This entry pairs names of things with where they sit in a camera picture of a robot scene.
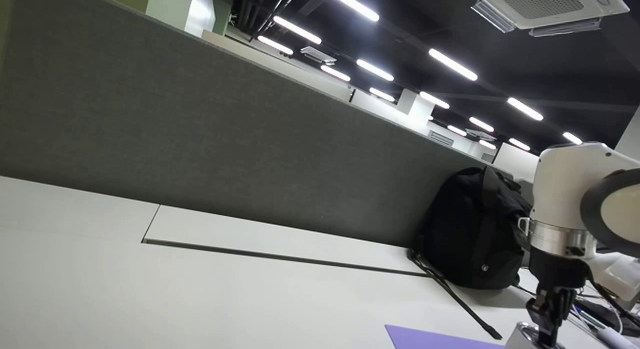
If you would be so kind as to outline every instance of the fluorescent light tube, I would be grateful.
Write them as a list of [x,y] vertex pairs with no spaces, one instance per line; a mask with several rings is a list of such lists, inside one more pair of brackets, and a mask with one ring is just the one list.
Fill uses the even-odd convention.
[[362,14],[362,16],[366,17],[370,21],[377,22],[380,20],[380,16],[376,14],[375,11],[371,10],[365,5],[362,5],[356,0],[339,0],[339,1],[343,2],[345,5],[348,5],[348,7],[351,7],[351,9],[355,10],[356,12]]
[[387,73],[386,71],[384,71],[384,70],[382,70],[380,68],[377,68],[377,67],[369,64],[365,60],[358,59],[356,61],[356,64],[358,64],[362,68],[370,71],[371,73],[373,73],[373,74],[375,74],[375,75],[377,75],[377,76],[379,76],[381,78],[384,78],[385,80],[388,80],[388,81],[393,81],[394,80],[394,76],[393,75],[391,75],[390,73]]
[[468,80],[473,80],[473,81],[478,80],[478,76],[476,75],[476,73],[458,64],[457,62],[455,62],[455,60],[449,58],[448,56],[444,55],[438,50],[429,49],[429,55],[432,56],[435,60],[438,60],[442,64],[453,69],[454,71],[457,71],[462,76],[466,77]]
[[570,141],[574,142],[574,144],[578,144],[578,146],[580,146],[580,144],[582,144],[582,143],[583,143],[583,141],[582,141],[582,140],[580,140],[580,138],[579,138],[579,137],[577,137],[576,135],[571,134],[570,132],[565,132],[565,133],[563,134],[563,136],[564,136],[566,139],[569,139]]
[[389,101],[391,103],[396,101],[396,98],[394,98],[393,96],[384,93],[378,89],[375,89],[375,87],[371,87],[371,89],[369,89],[368,91],[370,91],[371,94],[373,94],[374,96],[380,97],[386,101]]
[[452,131],[453,133],[457,134],[457,135],[462,135],[462,137],[466,137],[467,136],[467,132],[464,130],[460,130],[459,128],[456,128],[453,125],[447,126],[446,127],[448,130]]
[[514,106],[517,110],[519,110],[522,113],[530,116],[531,118],[535,119],[538,122],[542,121],[542,119],[544,119],[544,116],[542,116],[542,114],[540,114],[539,112],[535,111],[534,109],[531,109],[530,107],[524,105],[523,103],[521,103],[521,101],[519,101],[516,98],[509,98],[507,100],[507,103],[509,103],[510,105]]
[[446,103],[445,101],[442,101],[431,94],[425,93],[424,91],[420,92],[420,96],[430,101],[431,103],[434,103],[437,106],[441,106],[442,108],[449,109],[450,107],[448,103]]
[[509,142],[511,144],[514,144],[514,146],[519,147],[520,149],[523,149],[525,151],[530,151],[531,148],[527,145],[527,144],[523,144],[521,141],[516,140],[516,139],[509,139]]
[[475,124],[476,126],[479,126],[480,128],[482,128],[483,130],[486,130],[487,132],[493,132],[494,131],[494,127],[485,123],[484,121],[480,121],[476,118],[474,118],[473,116],[471,118],[469,118],[469,122]]
[[478,141],[478,143],[480,143],[481,146],[485,146],[491,150],[496,150],[496,146],[494,144],[491,144],[491,142],[480,140]]
[[265,43],[266,45],[268,45],[270,47],[278,49],[282,53],[286,53],[288,55],[293,55],[293,50],[291,50],[290,48],[287,48],[283,44],[276,43],[274,40],[268,39],[267,37],[263,37],[262,35],[260,35],[258,37],[258,40],[260,40],[262,43]]
[[352,78],[350,78],[349,75],[340,73],[340,71],[337,71],[336,69],[330,68],[327,65],[320,66],[320,69],[322,69],[323,72],[327,72],[327,73],[331,74],[334,77],[340,78],[341,80],[344,80],[344,81],[352,80]]
[[317,35],[313,35],[310,32],[304,30],[303,28],[298,27],[294,23],[290,23],[289,21],[286,21],[285,19],[283,19],[283,18],[281,18],[279,16],[274,16],[273,17],[273,21],[275,23],[278,23],[279,25],[283,26],[284,28],[287,28],[291,32],[294,32],[295,34],[299,35],[300,37],[304,37],[307,40],[312,41],[313,43],[316,43],[316,44],[322,43],[322,39],[320,39],[320,37],[318,37]]

